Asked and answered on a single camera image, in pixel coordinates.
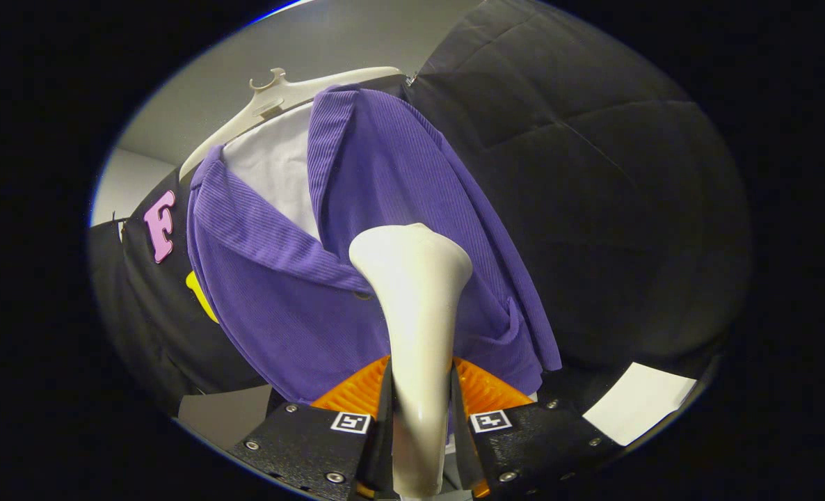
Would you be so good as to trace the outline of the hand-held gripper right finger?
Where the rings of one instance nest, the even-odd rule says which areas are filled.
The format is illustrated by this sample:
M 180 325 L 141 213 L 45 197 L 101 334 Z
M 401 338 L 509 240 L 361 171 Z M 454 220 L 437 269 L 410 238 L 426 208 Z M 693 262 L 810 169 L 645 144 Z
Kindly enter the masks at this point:
M 460 358 L 451 378 L 460 487 L 477 500 L 546 499 L 625 456 L 587 412 L 623 367 L 566 365 L 532 400 Z

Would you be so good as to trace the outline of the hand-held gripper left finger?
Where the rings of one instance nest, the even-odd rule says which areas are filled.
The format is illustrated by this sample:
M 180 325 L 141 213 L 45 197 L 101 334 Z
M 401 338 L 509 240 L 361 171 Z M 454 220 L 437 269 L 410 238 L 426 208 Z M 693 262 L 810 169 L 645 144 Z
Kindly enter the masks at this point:
M 391 364 L 383 356 L 312 405 L 273 407 L 229 454 L 312 499 L 393 499 L 391 406 Z

